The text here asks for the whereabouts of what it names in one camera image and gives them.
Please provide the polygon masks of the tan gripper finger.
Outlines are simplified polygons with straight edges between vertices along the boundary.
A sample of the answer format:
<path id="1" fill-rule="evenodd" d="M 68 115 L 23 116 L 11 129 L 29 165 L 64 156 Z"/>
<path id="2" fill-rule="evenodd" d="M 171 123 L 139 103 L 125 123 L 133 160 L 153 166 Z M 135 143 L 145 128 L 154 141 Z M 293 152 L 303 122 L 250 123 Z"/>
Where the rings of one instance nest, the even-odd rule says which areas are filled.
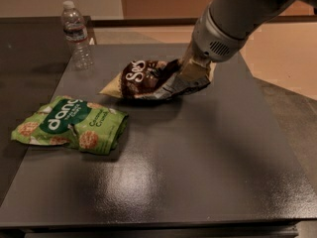
<path id="1" fill-rule="evenodd" d="M 178 77 L 187 82 L 197 82 L 199 80 L 210 82 L 210 61 L 196 55 L 192 47 L 188 47 L 183 57 L 178 61 Z"/>

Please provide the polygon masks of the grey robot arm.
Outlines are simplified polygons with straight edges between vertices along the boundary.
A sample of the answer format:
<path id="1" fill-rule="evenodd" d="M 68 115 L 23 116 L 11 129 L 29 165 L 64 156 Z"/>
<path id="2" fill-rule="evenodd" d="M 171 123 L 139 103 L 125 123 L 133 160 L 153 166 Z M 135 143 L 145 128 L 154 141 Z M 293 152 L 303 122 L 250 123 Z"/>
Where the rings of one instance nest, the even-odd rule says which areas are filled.
<path id="1" fill-rule="evenodd" d="M 196 21 L 179 76 L 188 81 L 205 76 L 211 63 L 229 60 L 260 25 L 296 1 L 311 6 L 317 4 L 317 0 L 211 1 Z"/>

